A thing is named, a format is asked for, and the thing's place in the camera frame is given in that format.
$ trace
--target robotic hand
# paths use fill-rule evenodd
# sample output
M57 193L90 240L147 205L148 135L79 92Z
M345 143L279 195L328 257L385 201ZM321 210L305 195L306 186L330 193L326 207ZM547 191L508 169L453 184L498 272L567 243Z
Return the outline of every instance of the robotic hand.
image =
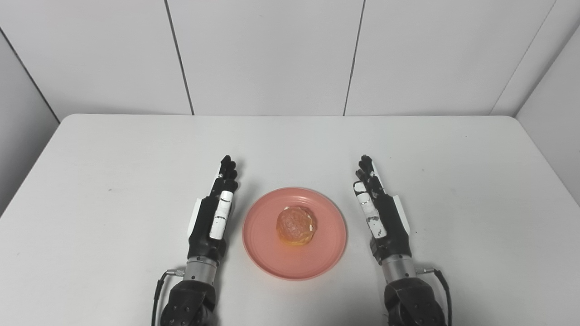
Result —
M185 272L168 270L158 281L154 298L152 326L155 326L157 301L167 275L183 276L175 285L161 313L161 326L211 326L216 324L213 310L216 291L213 287L218 266L226 253L223 234L230 213L231 201L238 184L235 162L225 156L211 192L200 205L193 231Z
M435 300L429 284L417 278L411 259L407 218L398 196L388 195L375 171L372 159L366 155L358 163L354 193L362 206L371 229L371 251L383 269L385 306L390 326L446 326L443 310ZM451 326L451 298L449 287L440 271L434 272L446 294L448 326Z

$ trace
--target bun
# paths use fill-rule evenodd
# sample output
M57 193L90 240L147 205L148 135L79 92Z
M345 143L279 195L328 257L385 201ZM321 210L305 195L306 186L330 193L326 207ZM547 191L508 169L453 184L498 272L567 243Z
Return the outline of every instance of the bun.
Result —
M278 215L276 230L282 242L288 245L305 245L316 232L316 221L309 209L286 207Z

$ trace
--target robot finger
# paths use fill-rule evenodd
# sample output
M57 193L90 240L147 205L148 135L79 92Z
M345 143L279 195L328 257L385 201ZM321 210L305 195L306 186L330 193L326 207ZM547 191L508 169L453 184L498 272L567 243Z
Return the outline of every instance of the robot finger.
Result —
M365 218L367 220L368 228L375 239L380 239L387 236L387 230L379 217L379 211L375 208L375 204L371 200L371 195L367 192L366 187L362 181L357 181L353 184L354 193L357 196L358 202L362 207Z

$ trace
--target silver metal cylinder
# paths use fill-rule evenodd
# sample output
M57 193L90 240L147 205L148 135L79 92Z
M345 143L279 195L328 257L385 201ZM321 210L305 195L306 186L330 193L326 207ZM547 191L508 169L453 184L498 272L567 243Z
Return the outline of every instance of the silver metal cylinder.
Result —
M218 271L218 264L206 257L191 257L185 265L184 280L196 280L213 285Z
M381 267L387 283L417 276L413 260L407 255L391 255L381 260Z

